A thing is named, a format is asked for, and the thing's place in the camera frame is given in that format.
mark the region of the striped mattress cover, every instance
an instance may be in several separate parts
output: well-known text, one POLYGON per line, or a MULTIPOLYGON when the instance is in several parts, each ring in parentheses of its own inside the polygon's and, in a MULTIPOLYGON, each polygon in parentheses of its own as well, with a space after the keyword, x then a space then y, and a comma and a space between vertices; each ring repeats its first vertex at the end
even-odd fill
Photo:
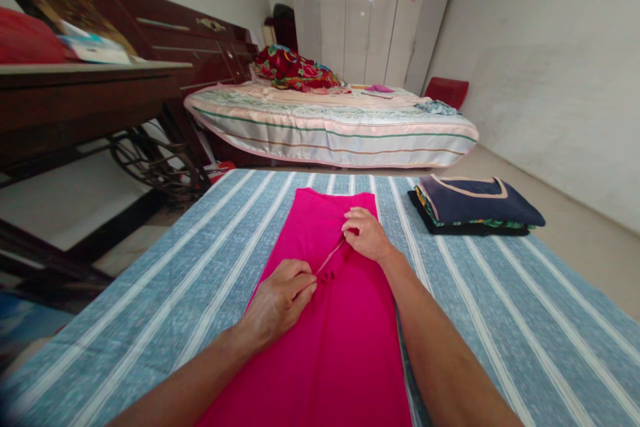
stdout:
MULTIPOLYGON (((384 99, 376 99, 381 106, 374 108, 284 103, 272 98, 281 91, 270 88, 273 95, 258 98, 243 93, 245 86, 192 93, 185 107, 234 147, 271 159, 360 168, 448 167, 478 141, 477 129, 462 115, 427 113, 412 105, 385 107, 384 99)), ((402 89, 394 95, 419 99, 402 89)), ((354 91, 354 97, 365 94, 354 91)))
MULTIPOLYGON (((527 426, 640 422, 640 326, 536 237, 431 236, 417 179, 235 170, 3 385, 20 425, 102 425, 243 313, 300 187, 373 192, 407 256, 527 426)), ((429 425, 403 346, 415 425, 429 425)))

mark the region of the hand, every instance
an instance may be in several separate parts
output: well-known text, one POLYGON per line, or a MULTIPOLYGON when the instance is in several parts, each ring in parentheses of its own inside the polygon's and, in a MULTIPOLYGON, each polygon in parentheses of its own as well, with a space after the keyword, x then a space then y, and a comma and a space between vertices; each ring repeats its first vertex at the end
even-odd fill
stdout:
POLYGON ((380 264, 385 257, 396 251, 382 225, 369 210, 352 207, 345 213, 345 217, 348 220, 342 226, 342 231, 345 239, 356 252, 380 264), (351 228, 357 229, 358 235, 349 232, 351 228))
POLYGON ((283 260, 260 284, 251 305, 233 327, 240 347, 256 354, 284 335, 311 301, 316 280, 307 262, 283 260))

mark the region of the blue striped sheet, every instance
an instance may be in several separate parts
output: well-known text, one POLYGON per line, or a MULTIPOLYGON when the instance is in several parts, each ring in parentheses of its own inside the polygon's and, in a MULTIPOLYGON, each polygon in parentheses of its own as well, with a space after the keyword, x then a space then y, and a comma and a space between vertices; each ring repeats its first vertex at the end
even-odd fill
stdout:
MULTIPOLYGON (((232 171, 4 383, 9 420, 102 425, 161 382, 240 318, 295 190, 312 187, 376 194, 389 239, 525 425, 640 424, 640 327, 534 236, 430 235, 415 181, 232 171)), ((400 342, 414 424, 430 425, 400 342)))

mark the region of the wooden headboard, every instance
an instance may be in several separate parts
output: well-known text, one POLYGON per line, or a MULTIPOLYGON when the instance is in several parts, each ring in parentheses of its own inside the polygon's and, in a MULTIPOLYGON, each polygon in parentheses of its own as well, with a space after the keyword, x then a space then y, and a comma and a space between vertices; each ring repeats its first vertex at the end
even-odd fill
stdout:
MULTIPOLYGON (((251 79, 249 64, 258 53, 258 47, 251 42, 245 28, 168 0, 93 2, 125 36, 138 56, 147 60, 193 64, 191 70, 177 77, 183 99, 218 82, 235 84, 251 79)), ((207 165, 209 158, 182 102, 168 101, 167 107, 195 155, 203 165, 207 165)), ((216 152, 215 145, 220 139, 212 133, 207 135, 207 139, 216 158, 226 160, 228 153, 220 155, 216 152)))

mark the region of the glossy cabinet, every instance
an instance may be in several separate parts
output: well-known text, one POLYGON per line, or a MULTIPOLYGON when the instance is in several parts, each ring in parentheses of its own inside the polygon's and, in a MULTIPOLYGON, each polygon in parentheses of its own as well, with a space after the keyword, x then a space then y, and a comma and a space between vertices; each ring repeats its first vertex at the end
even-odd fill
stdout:
POLYGON ((446 2, 293 0, 300 54, 350 83, 398 87, 411 78, 420 93, 446 2))

